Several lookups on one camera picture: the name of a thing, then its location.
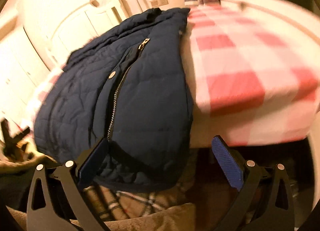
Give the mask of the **cream wooden headboard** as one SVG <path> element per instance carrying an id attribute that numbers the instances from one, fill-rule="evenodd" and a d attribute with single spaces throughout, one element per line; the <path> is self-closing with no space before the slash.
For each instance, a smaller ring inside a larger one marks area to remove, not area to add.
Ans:
<path id="1" fill-rule="evenodd" d="M 52 70 L 65 64 L 72 52 L 129 17 L 123 0 L 110 0 L 104 5 L 89 0 L 59 21 L 36 19 L 24 22 L 23 28 L 37 54 Z"/>

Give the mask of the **white desk lamp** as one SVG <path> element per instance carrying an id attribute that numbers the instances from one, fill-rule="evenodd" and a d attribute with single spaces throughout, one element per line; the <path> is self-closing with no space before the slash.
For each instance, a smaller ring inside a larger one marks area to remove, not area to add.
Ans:
<path id="1" fill-rule="evenodd" d="M 143 12 L 143 9 L 142 9 L 142 7 L 141 7 L 141 5 L 140 5 L 140 3 L 139 3 L 139 0 L 135 0 L 135 1 L 136 1 L 136 4 L 137 4 L 140 12 L 142 13 L 142 12 Z"/>

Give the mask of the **brass wall socket plate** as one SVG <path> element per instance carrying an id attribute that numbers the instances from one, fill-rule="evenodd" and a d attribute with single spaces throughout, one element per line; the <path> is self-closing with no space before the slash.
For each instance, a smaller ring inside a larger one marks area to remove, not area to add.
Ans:
<path id="1" fill-rule="evenodd" d="M 152 8 L 165 6 L 168 4 L 168 0 L 152 0 L 150 1 L 150 5 Z"/>

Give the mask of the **navy blue quilted jacket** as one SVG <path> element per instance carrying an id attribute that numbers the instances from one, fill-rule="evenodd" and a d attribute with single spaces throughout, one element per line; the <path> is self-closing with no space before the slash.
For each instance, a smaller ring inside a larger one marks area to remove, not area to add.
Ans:
<path id="1" fill-rule="evenodd" d="M 188 14 L 148 9 L 72 52 L 35 119 L 37 149 L 59 163 L 86 152 L 80 185 L 173 187 L 193 121 L 180 54 Z"/>

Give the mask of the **red white checkered bed cover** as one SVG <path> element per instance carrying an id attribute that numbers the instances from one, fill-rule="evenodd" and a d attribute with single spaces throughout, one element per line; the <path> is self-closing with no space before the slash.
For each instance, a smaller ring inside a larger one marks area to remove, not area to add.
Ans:
<path id="1" fill-rule="evenodd" d="M 230 146 L 308 135 L 319 111 L 319 45 L 299 29 L 285 22 L 267 28 L 263 19 L 225 6 L 193 7 L 180 54 L 193 99 L 189 146 L 208 146 L 216 135 Z M 28 103 L 22 124 L 33 138 L 37 114 L 66 63 Z"/>

